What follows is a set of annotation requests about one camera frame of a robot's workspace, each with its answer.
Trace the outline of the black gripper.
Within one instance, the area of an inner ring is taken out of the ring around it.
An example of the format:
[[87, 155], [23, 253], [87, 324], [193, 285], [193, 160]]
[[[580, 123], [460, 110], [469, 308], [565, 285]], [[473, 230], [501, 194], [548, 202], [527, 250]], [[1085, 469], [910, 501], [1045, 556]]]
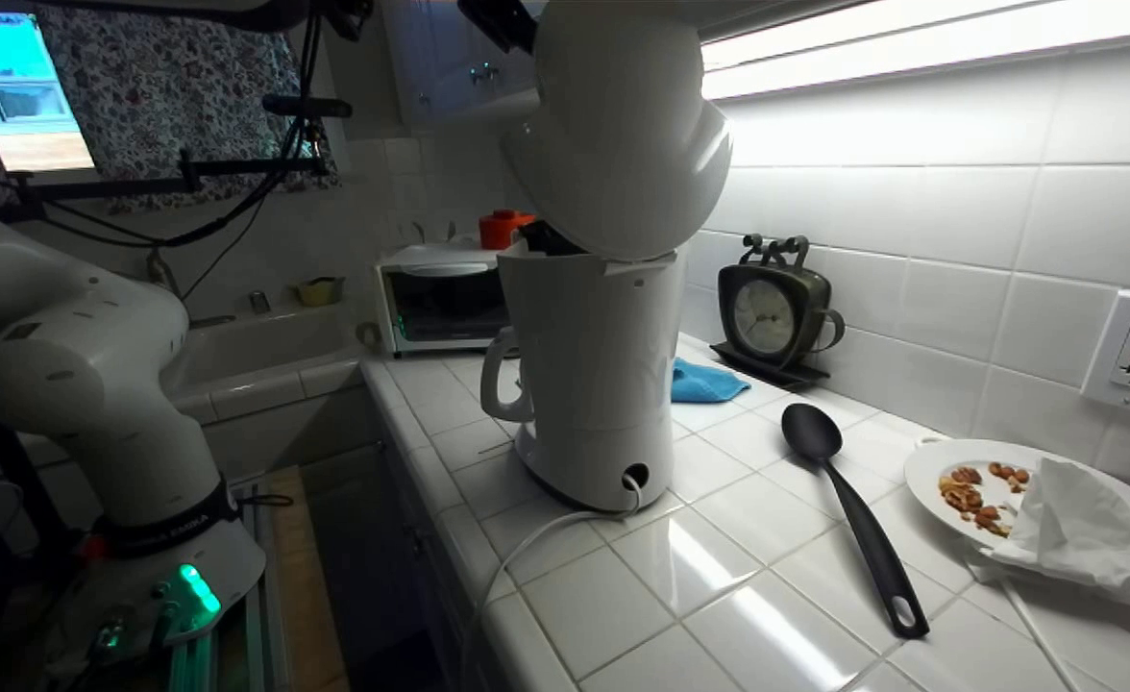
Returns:
[[580, 253], [580, 246], [571, 246], [561, 230], [555, 230], [544, 219], [536, 219], [519, 230], [519, 239], [530, 246], [530, 250], [541, 250], [541, 253]]

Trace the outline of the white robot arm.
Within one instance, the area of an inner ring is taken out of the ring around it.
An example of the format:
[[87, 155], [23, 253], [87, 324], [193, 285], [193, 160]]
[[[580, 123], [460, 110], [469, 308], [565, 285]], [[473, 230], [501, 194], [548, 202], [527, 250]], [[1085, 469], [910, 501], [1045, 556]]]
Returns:
[[[527, 43], [537, 107], [509, 165], [559, 241], [496, 253], [521, 358], [521, 469], [591, 511], [671, 480], [680, 246], [712, 216], [729, 133], [702, 100], [687, 0], [544, 0]], [[265, 576], [265, 551], [165, 392], [183, 302], [0, 221], [0, 424], [82, 460], [108, 556], [56, 607], [47, 678], [73, 684], [187, 643]]]

